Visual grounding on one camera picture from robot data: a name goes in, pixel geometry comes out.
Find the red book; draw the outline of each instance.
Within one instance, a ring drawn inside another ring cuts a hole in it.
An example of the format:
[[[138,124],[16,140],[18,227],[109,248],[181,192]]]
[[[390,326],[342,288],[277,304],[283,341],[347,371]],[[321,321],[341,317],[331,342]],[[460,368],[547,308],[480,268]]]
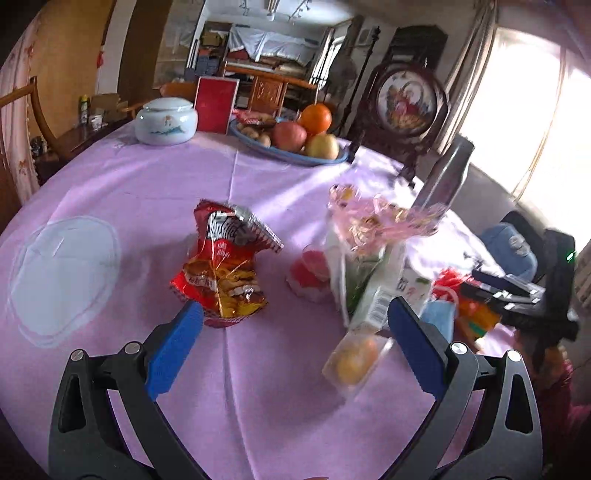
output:
[[[225,77],[199,77],[195,99],[198,131],[228,133],[238,83],[238,80]]]

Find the pink floral curtain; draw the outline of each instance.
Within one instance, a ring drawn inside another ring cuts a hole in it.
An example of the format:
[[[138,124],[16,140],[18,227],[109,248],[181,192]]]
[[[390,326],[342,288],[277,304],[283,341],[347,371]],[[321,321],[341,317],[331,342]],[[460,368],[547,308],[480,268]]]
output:
[[[27,85],[29,63],[37,36],[38,18],[27,27],[0,69],[0,97]],[[27,98],[10,103],[0,111],[2,136],[12,178],[21,203],[25,203],[39,189],[37,173],[31,157],[27,128]]]

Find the screw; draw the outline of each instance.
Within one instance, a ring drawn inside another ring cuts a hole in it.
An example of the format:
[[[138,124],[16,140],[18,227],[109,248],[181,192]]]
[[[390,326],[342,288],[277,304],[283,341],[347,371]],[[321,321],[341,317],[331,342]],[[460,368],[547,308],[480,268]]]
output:
[[[74,350],[72,352],[72,354],[70,355],[70,358],[72,359],[73,362],[77,362],[78,360],[82,360],[82,357],[84,357],[84,350]]]
[[[468,347],[466,345],[464,345],[463,343],[460,343],[460,342],[452,343],[452,352],[454,352],[458,355],[463,355],[467,351],[468,351]]]
[[[128,355],[134,355],[135,353],[139,352],[141,345],[138,342],[130,342],[125,345],[125,353]]]
[[[507,356],[509,357],[509,360],[513,360],[514,362],[519,362],[521,360],[521,354],[516,350],[509,350]]]

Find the blue plate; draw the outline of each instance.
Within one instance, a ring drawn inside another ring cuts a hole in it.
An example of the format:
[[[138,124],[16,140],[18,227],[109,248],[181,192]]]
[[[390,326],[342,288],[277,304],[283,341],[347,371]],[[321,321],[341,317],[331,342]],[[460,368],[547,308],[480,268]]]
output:
[[[261,155],[267,155],[272,158],[276,158],[277,160],[281,160],[287,163],[293,163],[296,165],[304,165],[306,167],[315,167],[317,165],[336,165],[337,163],[343,163],[347,160],[348,151],[339,147],[339,156],[336,157],[335,160],[325,160],[324,158],[313,158],[307,157],[306,155],[299,155],[297,153],[286,152],[284,150],[279,150],[275,147],[265,147],[261,145],[256,140],[247,137],[240,133],[240,131],[236,128],[238,124],[238,119],[234,119],[230,122],[230,132],[233,135],[238,137],[240,142],[244,143],[246,146],[250,147],[256,152],[259,152]]]

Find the face mask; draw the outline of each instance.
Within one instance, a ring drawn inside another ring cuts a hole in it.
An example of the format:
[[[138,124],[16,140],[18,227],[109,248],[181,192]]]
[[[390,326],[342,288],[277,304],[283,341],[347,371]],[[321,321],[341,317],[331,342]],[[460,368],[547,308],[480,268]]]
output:
[[[431,300],[425,305],[421,313],[421,320],[431,325],[435,325],[437,330],[445,337],[448,342],[453,337],[453,320],[456,316],[456,305],[453,302],[445,300]]]

